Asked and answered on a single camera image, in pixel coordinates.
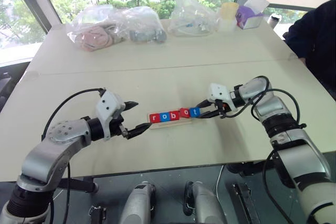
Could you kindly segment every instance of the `blue letter block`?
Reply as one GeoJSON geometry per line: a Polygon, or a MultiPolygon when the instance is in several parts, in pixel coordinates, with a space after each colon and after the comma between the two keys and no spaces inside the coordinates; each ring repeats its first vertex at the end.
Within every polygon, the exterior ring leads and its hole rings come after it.
{"type": "Polygon", "coordinates": [[[160,113],[160,122],[168,122],[168,121],[170,121],[169,112],[160,113]]]}
{"type": "Polygon", "coordinates": [[[199,107],[190,108],[189,111],[192,118],[196,118],[201,114],[199,107]]]}

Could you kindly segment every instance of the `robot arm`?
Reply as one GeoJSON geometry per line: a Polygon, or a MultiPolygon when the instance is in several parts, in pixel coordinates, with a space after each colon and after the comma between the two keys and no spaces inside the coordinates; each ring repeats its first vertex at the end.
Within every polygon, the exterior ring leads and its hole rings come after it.
{"type": "Polygon", "coordinates": [[[151,123],[143,123],[128,130],[122,125],[121,112],[136,105],[136,102],[123,102],[118,95],[105,90],[96,106],[97,118],[63,121],[52,126],[25,158],[10,201],[0,215],[0,223],[42,223],[53,193],[77,152],[91,141],[108,140],[115,135],[130,139],[150,127],[151,123]]]}
{"type": "Polygon", "coordinates": [[[336,184],[330,181],[328,162],[283,101],[273,94],[266,77],[256,77],[245,85],[236,86],[231,92],[225,86],[212,83],[207,100],[198,107],[213,103],[217,110],[205,112],[200,118],[235,117],[227,115],[227,112],[253,103],[254,112],[270,137],[274,149],[272,158],[280,179],[282,182],[289,180],[290,185],[287,183],[286,186],[297,189],[307,220],[311,223],[336,223],[336,184]]]}

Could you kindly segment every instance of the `floor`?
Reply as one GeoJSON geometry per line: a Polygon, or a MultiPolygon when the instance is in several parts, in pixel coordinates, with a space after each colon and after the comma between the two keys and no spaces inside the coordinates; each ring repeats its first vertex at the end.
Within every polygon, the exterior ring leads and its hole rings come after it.
{"type": "MultiPolygon", "coordinates": [[[[335,181],[336,153],[325,154],[331,169],[332,179],[335,181]]],[[[88,216],[92,205],[107,207],[107,224],[117,224],[122,213],[123,206],[132,189],[146,180],[156,186],[156,212],[152,223],[187,223],[194,222],[194,215],[185,216],[182,211],[183,192],[185,182],[202,181],[206,186],[215,189],[217,176],[221,166],[198,167],[189,169],[167,170],[142,174],[131,174],[96,178],[100,189],[95,195],[72,191],[70,195],[70,209],[68,224],[90,223],[88,216]]],[[[261,182],[261,175],[240,177],[224,169],[218,187],[219,200],[224,209],[229,224],[238,224],[235,209],[230,200],[225,184],[231,180],[246,183],[251,189],[251,198],[257,211],[260,223],[282,224],[286,223],[281,214],[267,197],[261,182]]],[[[290,216],[294,223],[304,224],[305,219],[298,203],[296,192],[284,187],[279,181],[274,170],[267,172],[267,181],[270,191],[290,216]]],[[[14,187],[13,183],[0,183],[0,207],[8,200],[9,191],[14,187]]],[[[62,223],[66,204],[66,191],[57,189],[54,194],[55,219],[54,223],[62,223]]]]}

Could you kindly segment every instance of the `tissue box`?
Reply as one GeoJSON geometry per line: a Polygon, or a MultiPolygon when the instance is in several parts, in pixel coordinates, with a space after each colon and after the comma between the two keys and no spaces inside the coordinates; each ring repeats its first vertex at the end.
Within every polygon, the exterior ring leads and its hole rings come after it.
{"type": "Polygon", "coordinates": [[[240,6],[236,13],[237,25],[241,29],[258,27],[263,19],[263,14],[255,14],[253,10],[247,6],[240,6]]]}

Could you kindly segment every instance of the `person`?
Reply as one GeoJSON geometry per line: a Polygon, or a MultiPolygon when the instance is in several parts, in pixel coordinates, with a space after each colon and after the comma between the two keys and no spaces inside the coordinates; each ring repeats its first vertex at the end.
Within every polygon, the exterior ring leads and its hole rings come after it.
{"type": "Polygon", "coordinates": [[[286,44],[336,100],[336,0],[330,0],[297,20],[286,44]]]}

